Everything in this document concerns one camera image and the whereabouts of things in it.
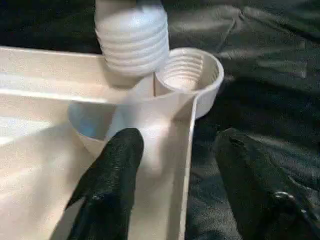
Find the dark cloth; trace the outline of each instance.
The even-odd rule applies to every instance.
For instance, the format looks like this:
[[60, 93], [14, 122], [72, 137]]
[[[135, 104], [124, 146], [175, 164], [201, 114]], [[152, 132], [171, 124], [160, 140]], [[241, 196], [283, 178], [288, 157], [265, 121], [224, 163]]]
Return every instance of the dark cloth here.
[[[0, 44], [100, 52], [92, 0], [18, 8], [31, 4], [24, 2], [2, 0]], [[185, 238], [241, 239], [213, 148], [217, 132], [230, 127], [261, 142], [320, 213], [319, 1], [163, 3], [170, 47], [211, 52], [225, 69], [213, 108], [195, 123]]]

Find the white plastic part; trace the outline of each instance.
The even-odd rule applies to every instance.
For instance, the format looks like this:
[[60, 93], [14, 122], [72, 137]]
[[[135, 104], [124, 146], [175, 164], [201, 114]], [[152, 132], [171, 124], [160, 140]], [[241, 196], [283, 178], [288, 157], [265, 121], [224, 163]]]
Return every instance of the white plastic part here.
[[144, 77], [169, 55], [167, 13], [162, 5], [135, 6], [96, 21], [96, 35], [108, 69], [126, 77]]
[[170, 92], [200, 95], [196, 118], [208, 113], [224, 79], [224, 69], [212, 54], [196, 48], [170, 51], [165, 67], [156, 73], [157, 80]]
[[128, 34], [144, 31], [149, 27], [163, 23], [167, 14], [161, 5], [137, 6], [106, 16], [96, 23], [96, 28], [108, 34]]

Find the black tool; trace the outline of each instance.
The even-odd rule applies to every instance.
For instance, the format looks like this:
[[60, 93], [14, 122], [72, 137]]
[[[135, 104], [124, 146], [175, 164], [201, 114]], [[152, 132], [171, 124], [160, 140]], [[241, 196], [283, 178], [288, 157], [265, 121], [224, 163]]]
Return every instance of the black tool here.
[[258, 142], [228, 129], [217, 136], [215, 151], [243, 240], [320, 240], [310, 202]]
[[118, 132], [81, 177], [51, 240], [126, 240], [143, 150], [137, 129]]

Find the white plastic tray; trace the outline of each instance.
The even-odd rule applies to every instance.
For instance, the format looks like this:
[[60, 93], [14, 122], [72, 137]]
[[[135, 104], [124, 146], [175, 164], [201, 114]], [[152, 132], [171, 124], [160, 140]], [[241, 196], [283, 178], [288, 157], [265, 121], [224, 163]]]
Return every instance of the white plastic tray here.
[[[85, 134], [85, 122], [101, 136], [136, 127], [144, 137], [128, 239], [184, 239], [201, 96], [154, 97], [148, 77], [134, 88], [135, 80], [127, 82], [107, 72], [99, 55], [0, 48], [0, 239], [50, 238], [94, 161], [88, 150], [103, 146]], [[137, 98], [144, 100], [128, 104]]]

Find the circular opening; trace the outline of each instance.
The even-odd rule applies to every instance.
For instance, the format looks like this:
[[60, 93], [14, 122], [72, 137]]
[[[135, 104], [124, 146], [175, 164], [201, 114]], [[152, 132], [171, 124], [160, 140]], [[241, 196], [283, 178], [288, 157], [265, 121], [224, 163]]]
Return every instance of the circular opening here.
[[215, 89], [223, 80], [223, 67], [212, 54], [194, 48], [177, 48], [170, 52], [158, 79], [175, 92]]

